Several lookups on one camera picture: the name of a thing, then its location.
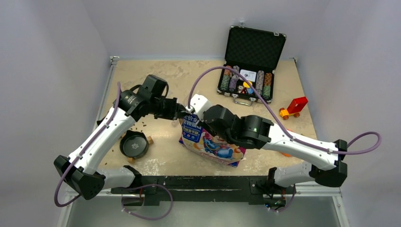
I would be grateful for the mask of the pet food bag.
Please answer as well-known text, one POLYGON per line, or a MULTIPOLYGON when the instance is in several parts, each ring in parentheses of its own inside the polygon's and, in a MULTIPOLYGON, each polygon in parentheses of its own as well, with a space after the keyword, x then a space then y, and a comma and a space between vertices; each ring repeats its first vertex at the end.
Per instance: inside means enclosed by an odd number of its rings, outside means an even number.
POLYGON ((213 136, 198 124, 196 115, 180 119, 182 134, 179 142, 189 151, 214 162, 237 167, 244 158, 246 149, 235 144, 229 144, 219 136, 213 136))

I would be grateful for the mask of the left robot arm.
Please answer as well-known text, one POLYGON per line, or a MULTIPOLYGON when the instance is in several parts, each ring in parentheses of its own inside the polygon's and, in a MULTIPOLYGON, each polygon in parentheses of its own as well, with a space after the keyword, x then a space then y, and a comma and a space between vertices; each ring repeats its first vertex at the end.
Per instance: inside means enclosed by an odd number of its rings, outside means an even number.
POLYGON ((151 114, 155 119, 174 121, 189 114, 177 98, 168 98, 167 93, 168 83, 155 75, 147 75, 142 84, 128 90, 117 88, 117 97, 97 128, 67 157, 59 155, 54 161, 61 177, 54 193, 58 207, 63 207, 58 201, 62 183, 86 200, 104 189, 122 187, 128 193, 140 190, 139 172, 132 167, 104 170, 99 165, 117 140, 142 117, 151 114))

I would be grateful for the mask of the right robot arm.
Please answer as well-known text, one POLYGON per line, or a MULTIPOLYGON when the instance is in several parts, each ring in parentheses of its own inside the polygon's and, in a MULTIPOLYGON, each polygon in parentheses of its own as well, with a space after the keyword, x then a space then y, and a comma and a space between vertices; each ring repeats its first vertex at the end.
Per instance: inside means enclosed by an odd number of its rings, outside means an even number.
POLYGON ((229 144, 245 149, 278 151, 303 160, 301 164, 271 168, 265 180, 270 192, 309 181, 340 187, 348 176, 347 164, 336 153, 339 148, 346 148, 342 140, 314 140, 281 129, 278 124, 257 115, 238 117, 221 105, 196 107, 195 113, 202 126, 229 144))

